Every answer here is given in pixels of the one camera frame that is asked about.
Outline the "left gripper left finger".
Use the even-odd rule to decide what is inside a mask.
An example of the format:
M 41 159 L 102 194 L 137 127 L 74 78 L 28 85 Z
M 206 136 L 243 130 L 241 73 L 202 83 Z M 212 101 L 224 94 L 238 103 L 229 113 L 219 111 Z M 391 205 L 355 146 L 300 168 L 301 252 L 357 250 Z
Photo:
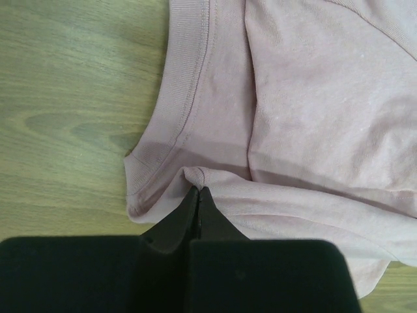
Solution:
M 142 235 L 1 243 L 2 312 L 183 312 L 199 191 Z

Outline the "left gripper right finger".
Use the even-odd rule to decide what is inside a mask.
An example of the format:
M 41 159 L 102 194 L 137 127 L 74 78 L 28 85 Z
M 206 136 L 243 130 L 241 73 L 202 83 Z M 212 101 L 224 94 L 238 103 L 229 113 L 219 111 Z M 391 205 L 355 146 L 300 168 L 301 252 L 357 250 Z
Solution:
M 190 243 L 191 312 L 361 312 L 345 258 L 328 241 L 249 240 L 199 193 Z

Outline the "pink t shirt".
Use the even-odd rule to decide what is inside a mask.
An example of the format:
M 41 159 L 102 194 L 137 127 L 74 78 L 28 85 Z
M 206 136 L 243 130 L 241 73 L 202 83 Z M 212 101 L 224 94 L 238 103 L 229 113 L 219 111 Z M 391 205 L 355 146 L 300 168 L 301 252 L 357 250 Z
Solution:
M 416 265 L 416 2 L 171 1 L 127 213 L 191 186 L 252 239 L 322 239 L 358 297 Z

